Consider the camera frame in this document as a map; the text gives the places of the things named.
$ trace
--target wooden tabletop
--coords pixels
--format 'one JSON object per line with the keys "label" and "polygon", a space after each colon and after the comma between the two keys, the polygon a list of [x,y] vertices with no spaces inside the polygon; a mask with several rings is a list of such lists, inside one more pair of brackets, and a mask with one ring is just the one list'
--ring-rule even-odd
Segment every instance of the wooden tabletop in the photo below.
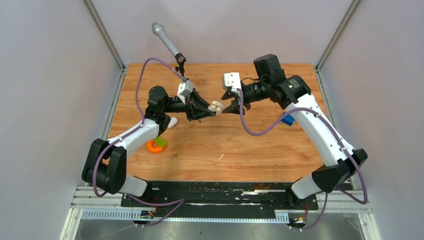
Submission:
{"label": "wooden tabletop", "polygon": [[[185,64],[185,76],[206,101],[220,101],[224,94],[223,73],[239,72],[241,78],[257,78],[253,64],[199,63]],[[319,106],[327,114],[312,64],[282,64],[287,76],[299,75],[309,85]],[[115,137],[140,120],[135,91],[142,64],[130,64],[114,115],[109,137]],[[181,82],[159,63],[147,65],[138,99],[147,106],[151,87],[163,86],[169,96],[177,94]],[[251,104],[245,121],[252,131],[263,131],[283,113],[277,103],[262,100]],[[128,157],[127,172],[146,180],[167,181],[253,181],[292,182],[320,167],[321,157],[300,125],[280,123],[269,133],[252,136],[246,133],[240,116],[222,114],[188,121],[185,113],[168,113],[178,124],[161,137],[168,148],[159,154],[147,151],[145,145]]]}

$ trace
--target blue block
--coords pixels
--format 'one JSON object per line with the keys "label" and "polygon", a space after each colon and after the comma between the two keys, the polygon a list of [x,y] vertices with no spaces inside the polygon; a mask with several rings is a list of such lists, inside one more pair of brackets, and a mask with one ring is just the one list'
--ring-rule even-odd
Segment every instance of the blue block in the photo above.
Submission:
{"label": "blue block", "polygon": [[283,119],[281,119],[281,122],[291,126],[293,125],[293,123],[295,122],[295,118],[292,117],[292,115],[287,115],[285,116]]}

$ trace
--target metal frame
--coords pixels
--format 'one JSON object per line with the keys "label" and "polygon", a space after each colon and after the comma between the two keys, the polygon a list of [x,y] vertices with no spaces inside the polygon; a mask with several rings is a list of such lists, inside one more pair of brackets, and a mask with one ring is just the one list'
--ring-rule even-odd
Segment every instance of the metal frame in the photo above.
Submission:
{"label": "metal frame", "polygon": [[[107,117],[106,125],[102,134],[103,138],[107,138],[109,134],[110,127],[112,125],[112,120],[115,115],[115,110],[117,107],[117,102],[122,90],[124,78],[126,75],[126,68],[119,57],[117,50],[115,49],[112,40],[110,39],[102,21],[100,20],[99,15],[93,5],[91,0],[82,0],[84,5],[87,8],[87,11],[90,13],[94,23],[97,26],[101,36],[103,37],[108,49],[110,50],[116,64],[121,69],[121,75],[116,87],[115,95],[110,106],[110,112]],[[334,114],[332,112],[332,107],[327,99],[326,95],[326,86],[323,82],[321,69],[329,57],[331,51],[333,50],[335,44],[346,28],[349,20],[352,18],[355,10],[357,9],[361,0],[353,0],[346,11],[343,19],[341,20],[337,30],[332,36],[330,42],[328,43],[324,53],[322,54],[318,64],[315,66],[316,78],[318,80],[319,87],[321,89],[321,94],[325,103],[325,107],[328,112],[329,120],[331,123],[336,126],[336,121],[334,119]],[[362,191],[350,191],[357,198],[363,198]],[[104,198],[97,198],[94,195],[92,187],[77,187],[75,191],[72,204],[69,209],[69,213],[63,227],[60,239],[61,240],[74,240],[78,232],[78,228],[81,220],[85,219],[104,219],[104,220],[128,220],[132,219],[134,216],[137,217],[138,213],[141,211],[151,211],[151,207],[122,207],[121,206],[122,194],[106,194]],[[319,213],[324,204],[325,195],[323,193],[317,195],[318,206],[320,210],[310,211],[311,213]],[[191,218],[191,219],[180,219],[177,217],[170,217],[167,221],[184,221],[184,222],[255,222],[255,223],[283,223],[288,217],[288,214],[303,213],[301,210],[276,210],[275,218],[273,219],[211,219],[211,218]],[[361,222],[361,227],[363,234],[366,240],[381,240],[379,231],[374,220],[374,215],[370,204],[361,205],[344,193],[340,191],[333,191],[328,194],[328,202],[325,210],[326,214],[346,214],[346,213],[355,213],[358,214],[359,220]]]}

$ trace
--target scratched black surface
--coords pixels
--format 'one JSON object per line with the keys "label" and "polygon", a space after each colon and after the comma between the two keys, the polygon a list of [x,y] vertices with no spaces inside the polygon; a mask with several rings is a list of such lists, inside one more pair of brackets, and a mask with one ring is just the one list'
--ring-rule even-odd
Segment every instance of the scratched black surface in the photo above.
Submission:
{"label": "scratched black surface", "polygon": [[[291,182],[202,182],[202,181],[149,181],[152,183],[153,197],[158,203],[169,203],[185,199],[184,204],[172,216],[176,218],[243,218],[274,219],[274,210],[304,210],[302,203],[290,207],[285,192],[264,192],[255,195],[243,194],[254,190],[285,190]],[[350,184],[342,186],[351,190]],[[317,210],[315,196],[305,199],[310,210]],[[228,205],[192,205],[192,204],[228,204]],[[131,198],[122,199],[123,207],[143,207]],[[169,213],[175,205],[160,207],[157,217]]]}

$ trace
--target white wall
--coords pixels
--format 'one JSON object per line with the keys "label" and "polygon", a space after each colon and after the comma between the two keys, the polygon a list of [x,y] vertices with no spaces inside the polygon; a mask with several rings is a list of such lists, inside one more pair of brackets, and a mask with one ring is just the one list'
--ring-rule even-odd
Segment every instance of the white wall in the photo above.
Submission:
{"label": "white wall", "polygon": [[119,77],[80,0],[0,1],[1,239],[56,240]]}
{"label": "white wall", "polygon": [[175,62],[152,33],[163,24],[191,63],[251,63],[273,53],[283,63],[316,64],[351,0],[93,0],[125,64]]}
{"label": "white wall", "polygon": [[424,1],[363,0],[322,70],[384,240],[424,235]]}

